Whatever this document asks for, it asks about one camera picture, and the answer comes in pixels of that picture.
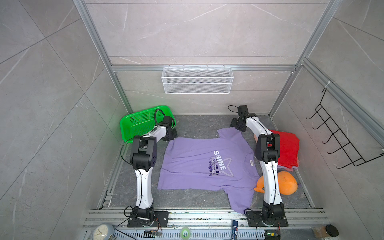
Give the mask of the white analog clock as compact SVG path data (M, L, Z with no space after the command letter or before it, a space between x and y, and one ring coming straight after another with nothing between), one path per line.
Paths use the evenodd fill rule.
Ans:
M104 223L97 226L92 233L92 240L111 240L115 229L111 224Z

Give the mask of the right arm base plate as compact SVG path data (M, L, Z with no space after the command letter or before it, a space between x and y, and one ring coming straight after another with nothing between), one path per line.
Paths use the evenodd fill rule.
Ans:
M262 217L261 211L246 210L245 216L247 217L249 227L288 227L288 220L283 217Z

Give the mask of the small electronics board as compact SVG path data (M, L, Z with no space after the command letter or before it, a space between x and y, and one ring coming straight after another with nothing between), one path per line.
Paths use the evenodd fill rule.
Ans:
M144 231L144 238L155 238L155 237L161 237L162 232L161 231Z

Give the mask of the brown jar black lid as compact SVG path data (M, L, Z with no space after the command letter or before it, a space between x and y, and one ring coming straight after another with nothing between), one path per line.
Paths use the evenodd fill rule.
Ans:
M333 225L318 226L312 228L316 238L335 238L339 236L339 230Z

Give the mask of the blue spray can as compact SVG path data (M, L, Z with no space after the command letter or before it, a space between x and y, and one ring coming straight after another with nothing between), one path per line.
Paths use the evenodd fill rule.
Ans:
M233 220L232 221L232 235L231 240L237 240L238 239L238 221Z

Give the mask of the green circuit board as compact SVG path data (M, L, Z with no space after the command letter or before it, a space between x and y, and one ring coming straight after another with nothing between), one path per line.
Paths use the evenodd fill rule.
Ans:
M281 236L279 232L275 230L265 230L265 240L280 240Z

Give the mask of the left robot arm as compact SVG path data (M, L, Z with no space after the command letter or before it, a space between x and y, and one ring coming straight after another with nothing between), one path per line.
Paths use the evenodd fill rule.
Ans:
M153 222L155 220L154 199L152 196L152 173L157 162L157 143L174 140L177 132L170 126L159 124L143 136L135 136L130 155L130 164L137 179L137 200L134 207L136 219Z

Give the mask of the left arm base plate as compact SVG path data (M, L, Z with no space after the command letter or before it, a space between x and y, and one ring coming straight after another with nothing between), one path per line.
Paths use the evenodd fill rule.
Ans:
M128 228L157 228L159 226L166 228L169 221L169 212L168 211L155 211L154 220L144 220L138 217L129 217L127 227Z

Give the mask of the purple t-shirt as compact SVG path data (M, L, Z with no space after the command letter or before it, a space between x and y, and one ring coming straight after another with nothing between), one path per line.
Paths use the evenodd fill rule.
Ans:
M242 214L252 205L260 176L254 151L241 131L224 128L214 139L178 137L169 142L158 190L223 190L231 209Z

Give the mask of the green plastic basket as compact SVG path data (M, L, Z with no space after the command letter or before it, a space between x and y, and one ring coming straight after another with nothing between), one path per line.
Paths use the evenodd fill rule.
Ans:
M120 120L122 140L125 143L132 143L134 136L142 136L149 133L155 126L155 119L158 123L160 123L164 116L170 116L174 118L171 109L168 106L162 105L123 117Z

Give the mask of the green tape roll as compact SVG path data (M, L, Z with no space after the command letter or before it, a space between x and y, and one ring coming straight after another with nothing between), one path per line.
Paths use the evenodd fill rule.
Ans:
M188 227L183 227L180 232L180 238L182 240L189 240L191 237L191 230Z

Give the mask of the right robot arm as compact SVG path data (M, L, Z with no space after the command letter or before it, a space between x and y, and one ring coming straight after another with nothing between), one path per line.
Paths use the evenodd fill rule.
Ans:
M261 222L266 226L272 226L285 218L277 172L281 153L280 136L268 130L255 114L239 113L239 116L231 121L230 126L242 132L250 129L258 135L255 157L262 168L265 185Z

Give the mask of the orange plush toy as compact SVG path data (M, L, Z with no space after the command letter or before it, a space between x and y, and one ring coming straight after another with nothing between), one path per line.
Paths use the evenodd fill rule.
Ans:
M282 195L292 195L298 190L298 183L291 173L286 171L278 172L279 189ZM264 193L264 177L261 176L257 181L255 192Z

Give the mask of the red folded t-shirt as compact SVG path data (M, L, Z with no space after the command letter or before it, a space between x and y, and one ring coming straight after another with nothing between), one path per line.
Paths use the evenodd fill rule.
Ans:
M280 136L281 154L278 166L289 171L299 167L298 153L300 149L300 140L295 134L271 130L272 133Z

